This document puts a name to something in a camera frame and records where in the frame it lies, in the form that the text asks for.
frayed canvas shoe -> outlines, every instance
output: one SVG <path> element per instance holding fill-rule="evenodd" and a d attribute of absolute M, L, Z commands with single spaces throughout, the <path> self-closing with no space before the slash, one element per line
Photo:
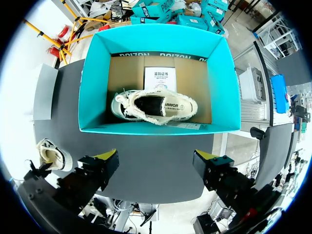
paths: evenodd
<path fill-rule="evenodd" d="M 111 109 L 118 118 L 163 125 L 172 120 L 188 120 L 197 113 L 197 103 L 188 96 L 155 88 L 118 94 L 112 101 Z"/>
<path fill-rule="evenodd" d="M 47 170 L 62 170 L 70 171 L 73 167 L 71 155 L 65 150 L 60 150 L 53 142 L 48 139 L 41 140 L 37 149 L 40 153 L 40 164 L 43 162 L 52 162 L 52 165 Z"/>

teal box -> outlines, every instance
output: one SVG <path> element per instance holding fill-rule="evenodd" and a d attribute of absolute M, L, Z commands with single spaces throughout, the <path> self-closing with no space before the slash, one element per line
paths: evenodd
<path fill-rule="evenodd" d="M 166 23 L 171 19 L 171 11 L 167 12 L 163 17 L 150 17 L 140 18 L 131 16 L 131 24 L 142 24 L 142 23 Z"/>
<path fill-rule="evenodd" d="M 202 30 L 208 29 L 205 20 L 200 17 L 178 15 L 178 17 L 176 18 L 176 22 L 179 25 L 184 25 L 188 27 L 198 28 Z"/>
<path fill-rule="evenodd" d="M 183 14 L 183 12 L 184 12 L 183 9 L 178 9 L 178 10 L 172 12 L 172 16 L 177 16 L 179 13 Z"/>
<path fill-rule="evenodd" d="M 169 11 L 174 4 L 174 0 L 159 0 L 153 2 L 152 0 L 141 0 L 133 8 L 136 17 L 162 17 Z"/>
<path fill-rule="evenodd" d="M 161 32 L 163 37 L 156 37 Z M 186 46 L 185 42 L 197 42 Z M 105 122 L 107 85 L 111 56 L 131 52 L 188 54 L 207 64 L 212 123 L 199 129 L 158 126 L 148 122 Z M 122 135 L 200 135 L 240 129 L 240 96 L 235 66 L 227 41 L 220 35 L 173 24 L 137 24 L 94 34 L 84 63 L 78 101 L 82 132 Z"/>
<path fill-rule="evenodd" d="M 205 14 L 205 12 L 210 12 L 213 15 L 214 19 L 217 21 L 223 20 L 225 14 L 225 11 L 223 11 L 222 9 L 208 4 L 203 6 L 201 12 L 203 15 Z"/>
<path fill-rule="evenodd" d="M 205 23 L 208 25 L 208 31 L 216 34 L 224 34 L 224 29 L 218 21 L 214 19 L 211 13 L 207 12 L 204 15 Z"/>
<path fill-rule="evenodd" d="M 201 2 L 202 7 L 206 7 L 207 4 L 216 6 L 223 11 L 228 11 L 229 2 L 227 0 L 203 0 Z"/>

red object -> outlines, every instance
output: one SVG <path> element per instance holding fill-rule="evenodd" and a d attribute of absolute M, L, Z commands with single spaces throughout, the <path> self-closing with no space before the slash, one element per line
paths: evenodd
<path fill-rule="evenodd" d="M 100 32 L 100 31 L 104 31 L 104 30 L 107 30 L 107 29 L 110 29 L 111 28 L 111 26 L 109 26 L 108 24 L 107 25 L 105 25 L 105 26 L 103 26 L 103 27 L 100 27 L 99 29 L 98 29 L 98 31 Z"/>
<path fill-rule="evenodd" d="M 49 52 L 51 55 L 54 55 L 55 57 L 59 58 L 59 50 L 56 47 L 54 46 L 50 47 Z"/>
<path fill-rule="evenodd" d="M 57 38 L 57 39 L 53 39 L 53 40 L 55 40 L 57 43 L 59 43 L 59 44 L 63 44 L 63 42 L 59 39 L 59 38 Z"/>
<path fill-rule="evenodd" d="M 68 32 L 69 27 L 66 25 L 63 30 L 59 33 L 58 37 L 62 38 L 63 36 L 65 36 L 65 34 Z"/>
<path fill-rule="evenodd" d="M 247 214 L 241 219 L 241 222 L 249 218 L 254 218 L 258 215 L 258 211 L 255 208 L 250 208 Z"/>

dark gray work surface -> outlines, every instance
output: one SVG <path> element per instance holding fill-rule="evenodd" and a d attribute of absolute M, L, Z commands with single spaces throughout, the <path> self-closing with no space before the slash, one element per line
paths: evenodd
<path fill-rule="evenodd" d="M 270 183 L 284 167 L 292 137 L 292 124 L 267 128 L 260 140 L 260 165 L 255 188 Z"/>
<path fill-rule="evenodd" d="M 214 135 L 126 136 L 82 133 L 78 127 L 78 95 L 84 60 L 59 69 L 52 119 L 36 120 L 36 141 L 51 139 L 68 151 L 77 166 L 84 155 L 116 148 L 120 166 L 98 194 L 140 203 L 173 203 L 201 196 L 204 185 L 193 169 L 194 149 L 212 152 Z M 63 177 L 68 173 L 55 172 Z"/>

white shoe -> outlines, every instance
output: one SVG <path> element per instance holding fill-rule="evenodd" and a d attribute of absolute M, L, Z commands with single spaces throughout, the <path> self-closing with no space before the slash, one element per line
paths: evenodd
<path fill-rule="evenodd" d="M 70 171 L 73 167 L 72 157 L 65 150 L 60 150 L 53 142 L 48 139 L 41 140 L 37 149 L 40 153 L 40 164 L 52 162 L 47 170 Z"/>
<path fill-rule="evenodd" d="M 197 103 L 188 96 L 155 88 L 131 90 L 116 95 L 111 104 L 115 116 L 126 120 L 145 120 L 157 125 L 184 121 L 197 113 Z"/>

